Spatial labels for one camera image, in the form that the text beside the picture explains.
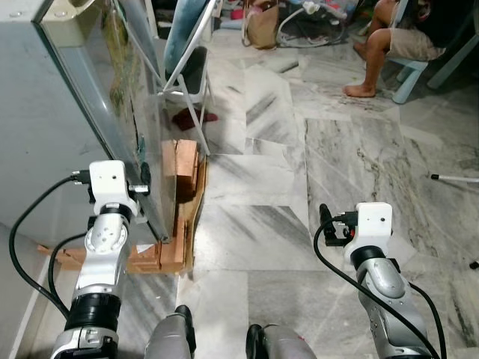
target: person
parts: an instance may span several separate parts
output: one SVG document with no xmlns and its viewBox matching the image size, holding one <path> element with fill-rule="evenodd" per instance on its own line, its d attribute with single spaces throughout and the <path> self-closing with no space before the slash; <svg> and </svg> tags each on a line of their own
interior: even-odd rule
<svg viewBox="0 0 479 359">
<path fill-rule="evenodd" d="M 400 26 L 391 28 L 399 0 L 379 0 L 366 43 L 355 43 L 354 50 L 366 60 L 366 77 L 360 85 L 345 86 L 352 97 L 374 97 L 385 56 L 431 61 L 445 52 L 474 0 L 409 0 Z"/>
</svg>

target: wire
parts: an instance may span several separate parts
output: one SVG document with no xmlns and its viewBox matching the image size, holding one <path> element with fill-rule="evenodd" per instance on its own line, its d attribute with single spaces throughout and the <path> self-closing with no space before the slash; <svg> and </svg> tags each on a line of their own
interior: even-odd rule
<svg viewBox="0 0 479 359">
<path fill-rule="evenodd" d="M 34 210 L 38 204 L 45 199 L 46 196 L 48 196 L 50 193 L 52 193 L 54 190 L 56 190 L 58 187 L 61 185 L 68 183 L 70 181 L 74 180 L 74 176 L 68 176 L 66 178 L 63 178 L 61 181 L 58 181 L 56 184 L 54 184 L 52 187 L 48 188 L 44 193 L 42 193 L 41 196 L 39 196 L 38 199 L 36 199 L 35 202 L 33 202 L 27 210 L 22 213 L 22 215 L 16 220 L 15 224 L 12 227 L 12 230 L 10 231 L 10 237 L 8 239 L 8 250 L 10 251 L 10 258 L 13 263 L 13 267 L 15 267 L 16 271 L 18 274 L 20 274 L 20 277 L 22 277 L 28 284 L 30 284 L 33 288 L 35 288 L 40 294 L 44 295 L 49 301 L 55 305 L 58 310 L 61 311 L 61 313 L 64 315 L 65 318 L 68 316 L 68 312 L 64 311 L 64 308 L 61 307 L 61 303 L 58 303 L 56 298 L 50 293 L 48 290 L 43 288 L 39 283 L 37 283 L 32 277 L 30 277 L 22 268 L 22 265 L 20 264 L 18 257 L 16 256 L 16 251 L 15 251 L 15 235 L 16 231 L 18 230 L 18 227 L 20 224 L 25 220 L 25 218 L 30 214 L 31 211 Z"/>
<path fill-rule="evenodd" d="M 411 324 L 409 320 L 401 316 L 394 308 L 392 308 L 390 305 L 387 305 L 381 299 L 377 298 L 368 289 L 364 288 L 361 284 L 351 279 L 348 275 L 343 273 L 340 269 L 334 267 L 330 262 L 328 262 L 328 260 L 325 257 L 323 257 L 318 245 L 320 234 L 324 230 L 325 226 L 327 226 L 328 224 L 331 224 L 334 221 L 339 221 L 339 218 L 333 217 L 328 219 L 327 221 L 325 221 L 324 223 L 320 225 L 320 227 L 317 229 L 316 233 L 314 234 L 314 241 L 313 241 L 314 253 L 320 259 L 320 261 L 323 262 L 323 264 L 329 269 L 331 269 L 335 274 L 339 275 L 346 282 L 354 286 L 359 292 L 363 293 L 369 299 L 371 299 L 372 301 L 375 301 L 378 305 L 380 305 L 381 307 L 386 309 L 390 314 L 395 316 L 397 320 L 403 323 L 412 333 L 414 333 L 421 340 L 421 342 L 426 346 L 427 350 L 429 350 L 429 352 L 431 353 L 434 359 L 441 359 L 437 351 L 434 349 L 433 345 L 429 342 L 429 340 L 427 340 L 427 338 L 413 324 Z"/>
<path fill-rule="evenodd" d="M 439 346 L 441 348 L 441 359 L 447 359 L 448 358 L 448 353 L 446 351 L 446 341 L 445 341 L 445 338 L 444 338 L 444 331 L 442 330 L 441 318 L 439 317 L 439 313 L 436 309 L 436 306 L 434 305 L 433 300 L 430 298 L 430 296 L 424 290 L 422 290 L 421 288 L 419 288 L 415 284 L 409 282 L 409 285 L 416 292 L 418 292 L 420 295 L 422 295 L 423 298 L 426 299 L 426 302 L 429 304 L 429 308 L 431 309 L 431 312 L 433 312 L 434 322 L 436 323 L 436 327 L 437 327 L 437 335 L 439 337 Z"/>
<path fill-rule="evenodd" d="M 71 241 L 74 241 L 75 239 L 85 237 L 87 235 L 87 232 L 77 234 L 76 236 L 71 236 L 67 239 L 64 239 L 60 243 L 58 243 L 55 248 L 53 248 L 52 254 L 50 254 L 50 262 L 48 264 L 48 287 L 50 288 L 50 293 L 52 293 L 53 297 L 55 297 L 55 300 L 58 302 L 58 304 L 61 306 L 62 310 L 65 313 L 70 313 L 68 308 L 65 306 L 63 301 L 61 301 L 60 297 L 58 296 L 57 289 L 55 288 L 55 282 L 53 280 L 53 269 L 55 267 L 55 259 L 57 257 L 57 253 L 61 250 L 61 248 L 66 245 L 67 243 L 70 243 Z"/>
</svg>

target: black shirt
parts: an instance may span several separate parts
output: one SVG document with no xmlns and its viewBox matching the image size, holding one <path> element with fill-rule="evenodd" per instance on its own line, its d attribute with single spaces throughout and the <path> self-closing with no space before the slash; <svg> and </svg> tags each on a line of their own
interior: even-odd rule
<svg viewBox="0 0 479 359">
<path fill-rule="evenodd" d="M 447 47 L 472 12 L 474 0 L 426 0 L 418 6 L 415 26 L 435 47 Z"/>
</svg>

